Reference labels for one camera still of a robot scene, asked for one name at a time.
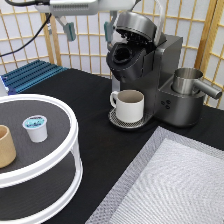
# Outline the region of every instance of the tan cup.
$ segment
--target tan cup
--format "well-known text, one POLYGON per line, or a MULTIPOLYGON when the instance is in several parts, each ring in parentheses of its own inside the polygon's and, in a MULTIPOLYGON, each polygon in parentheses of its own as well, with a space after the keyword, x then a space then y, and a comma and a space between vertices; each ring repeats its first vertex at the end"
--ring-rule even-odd
POLYGON ((16 158, 16 150, 8 127, 0 125, 0 168, 16 158))

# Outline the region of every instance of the coffee mug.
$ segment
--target coffee mug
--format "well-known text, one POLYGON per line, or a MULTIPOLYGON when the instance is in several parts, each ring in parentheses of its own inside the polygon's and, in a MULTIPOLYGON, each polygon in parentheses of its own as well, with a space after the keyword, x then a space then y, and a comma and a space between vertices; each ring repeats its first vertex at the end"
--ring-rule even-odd
POLYGON ((134 123, 143 118, 144 95, 136 90, 114 91, 110 95, 110 103, 116 108, 116 117, 120 121, 134 123))

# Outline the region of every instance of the blue dish rack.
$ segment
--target blue dish rack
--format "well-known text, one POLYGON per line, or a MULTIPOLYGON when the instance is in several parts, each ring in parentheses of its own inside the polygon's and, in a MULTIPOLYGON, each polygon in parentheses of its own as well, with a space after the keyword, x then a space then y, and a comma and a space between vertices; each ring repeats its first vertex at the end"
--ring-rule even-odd
POLYGON ((2 76, 11 94, 21 93, 67 68, 36 60, 2 76))

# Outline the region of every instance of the black countertop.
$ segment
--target black countertop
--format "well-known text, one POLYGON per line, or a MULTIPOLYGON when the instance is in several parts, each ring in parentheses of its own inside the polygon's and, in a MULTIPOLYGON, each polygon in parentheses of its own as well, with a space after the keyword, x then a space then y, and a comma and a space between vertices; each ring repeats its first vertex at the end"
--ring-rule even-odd
POLYGON ((79 123, 83 179, 71 202, 47 224, 83 224, 95 211, 158 126, 224 150, 224 111, 204 106, 200 122, 179 129, 152 119, 135 132, 114 128, 108 120, 111 80, 70 69, 26 90, 67 103, 79 123))

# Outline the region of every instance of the black cable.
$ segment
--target black cable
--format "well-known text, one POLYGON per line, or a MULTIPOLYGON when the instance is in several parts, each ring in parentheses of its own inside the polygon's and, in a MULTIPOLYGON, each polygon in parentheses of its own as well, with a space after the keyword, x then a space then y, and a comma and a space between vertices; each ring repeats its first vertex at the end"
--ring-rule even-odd
POLYGON ((47 17, 46 21, 45 21, 44 24, 41 26, 41 28, 37 31, 37 33, 35 34, 35 36, 34 36, 31 40, 29 40, 25 45, 23 45, 21 48, 15 50, 15 51, 13 51, 13 52, 9 52, 9 53, 6 53, 6 54, 2 54, 2 55, 0 55, 0 57, 6 56, 6 55, 9 55, 9 54, 14 54, 14 53, 16 53, 16 52, 22 50, 23 48, 25 48, 28 44, 30 44, 30 43, 31 43, 31 42, 38 36, 38 34, 41 32, 41 30, 45 27, 45 25, 46 25, 46 24, 48 23, 48 21, 50 20, 50 18, 51 18, 51 14, 49 14, 49 16, 47 17))
POLYGON ((10 0, 5 0, 9 5, 17 7, 25 7, 31 5, 49 5, 50 0, 34 0, 30 2, 11 2, 10 0))

